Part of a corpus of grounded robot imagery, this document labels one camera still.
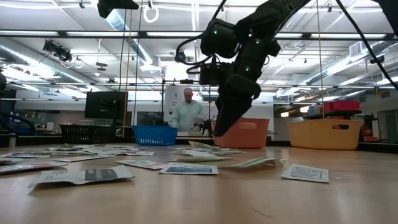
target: shelf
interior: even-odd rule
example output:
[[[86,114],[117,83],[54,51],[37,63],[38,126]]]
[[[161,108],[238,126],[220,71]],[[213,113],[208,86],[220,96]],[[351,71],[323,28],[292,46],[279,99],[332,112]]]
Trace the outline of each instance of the shelf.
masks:
[[[345,116],[345,117],[350,117],[352,115],[356,114],[361,114],[362,111],[360,110],[351,110],[351,111],[328,111],[325,112],[325,118],[328,116]],[[313,114],[313,115],[308,115],[304,116],[304,119],[320,119],[322,118],[322,114]]]

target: blue plastic basket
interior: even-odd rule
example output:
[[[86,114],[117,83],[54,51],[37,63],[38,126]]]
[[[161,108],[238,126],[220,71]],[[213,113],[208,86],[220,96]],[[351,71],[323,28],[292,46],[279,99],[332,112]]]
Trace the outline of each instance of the blue plastic basket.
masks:
[[[136,143],[143,146],[169,146],[175,144],[177,128],[169,126],[134,126]]]

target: yellow plastic bin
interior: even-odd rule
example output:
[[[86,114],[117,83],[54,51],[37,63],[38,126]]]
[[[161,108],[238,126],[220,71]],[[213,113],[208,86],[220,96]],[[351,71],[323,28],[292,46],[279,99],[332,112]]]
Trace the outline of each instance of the yellow plastic bin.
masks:
[[[363,122],[317,119],[289,124],[294,147],[330,150],[355,150]]]

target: orange plastic bin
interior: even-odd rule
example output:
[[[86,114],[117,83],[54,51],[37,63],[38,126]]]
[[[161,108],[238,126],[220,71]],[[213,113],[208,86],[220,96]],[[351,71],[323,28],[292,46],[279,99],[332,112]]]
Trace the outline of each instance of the orange plastic bin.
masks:
[[[269,119],[240,118],[214,144],[235,149],[261,149],[267,144]]]
[[[334,119],[291,123],[290,143],[309,149],[355,150],[362,124],[362,121]]]

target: black wire basket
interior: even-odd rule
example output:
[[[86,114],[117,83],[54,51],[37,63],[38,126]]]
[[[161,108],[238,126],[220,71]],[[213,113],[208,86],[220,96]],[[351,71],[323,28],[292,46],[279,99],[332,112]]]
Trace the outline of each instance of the black wire basket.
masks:
[[[62,138],[69,144],[111,143],[115,139],[115,128],[93,125],[60,125]]]

